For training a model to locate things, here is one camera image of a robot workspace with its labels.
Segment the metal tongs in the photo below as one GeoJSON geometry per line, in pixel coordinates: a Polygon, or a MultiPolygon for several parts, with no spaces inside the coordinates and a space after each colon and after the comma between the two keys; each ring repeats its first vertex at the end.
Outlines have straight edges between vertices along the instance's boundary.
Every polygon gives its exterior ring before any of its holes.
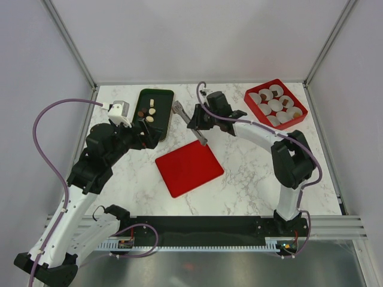
{"type": "MultiPolygon", "coordinates": [[[[188,124],[191,121],[191,118],[186,114],[182,104],[179,101],[176,100],[172,104],[172,111],[174,114],[179,115],[186,124],[188,124]]],[[[194,129],[191,129],[191,131],[196,136],[196,138],[198,139],[198,141],[200,142],[202,146],[207,145],[208,140],[206,137],[204,137],[204,135],[200,131],[194,130],[194,129]]]]}

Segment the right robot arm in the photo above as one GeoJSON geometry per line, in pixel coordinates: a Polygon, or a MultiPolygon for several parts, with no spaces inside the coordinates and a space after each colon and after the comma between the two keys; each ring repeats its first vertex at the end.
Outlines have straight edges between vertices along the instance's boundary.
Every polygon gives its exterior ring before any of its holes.
{"type": "Polygon", "coordinates": [[[197,89],[197,99],[189,129],[210,130],[217,126],[222,132],[248,140],[271,154],[273,172],[281,185],[273,228],[281,236],[289,235],[302,214],[299,208],[303,190],[323,177],[304,134],[298,130],[286,133],[245,118],[247,113],[234,111],[221,91],[197,89]]]}

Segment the dark green tray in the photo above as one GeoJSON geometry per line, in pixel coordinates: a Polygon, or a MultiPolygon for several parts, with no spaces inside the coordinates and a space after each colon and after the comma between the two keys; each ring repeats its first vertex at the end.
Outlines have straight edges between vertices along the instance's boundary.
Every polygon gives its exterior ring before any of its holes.
{"type": "Polygon", "coordinates": [[[153,117],[154,121],[149,122],[149,125],[162,131],[159,141],[163,142],[166,139],[168,132],[174,96],[175,93],[172,90],[156,88],[145,88],[141,90],[138,96],[132,122],[135,125],[138,125],[139,120],[143,118],[146,119],[147,116],[153,117]],[[149,114],[149,109],[151,108],[150,99],[154,99],[153,108],[156,110],[156,113],[153,115],[149,114]],[[141,111],[142,108],[147,108],[148,112],[144,113],[143,117],[139,117],[138,112],[141,111]]]}

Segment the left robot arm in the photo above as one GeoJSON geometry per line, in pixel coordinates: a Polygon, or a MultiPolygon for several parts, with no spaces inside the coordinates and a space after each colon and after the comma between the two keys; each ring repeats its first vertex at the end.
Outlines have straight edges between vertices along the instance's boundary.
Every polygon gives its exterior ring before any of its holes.
{"type": "Polygon", "coordinates": [[[29,284],[37,279],[48,286],[69,286],[83,261],[109,236],[126,235],[130,213],[111,205],[81,235],[75,232],[85,212],[113,175],[113,165],[129,150],[154,149],[160,129],[140,120],[138,126],[116,126],[112,122],[93,126],[86,148],[64,183],[65,195],[39,242],[20,253],[14,265],[29,273],[29,284]]]}

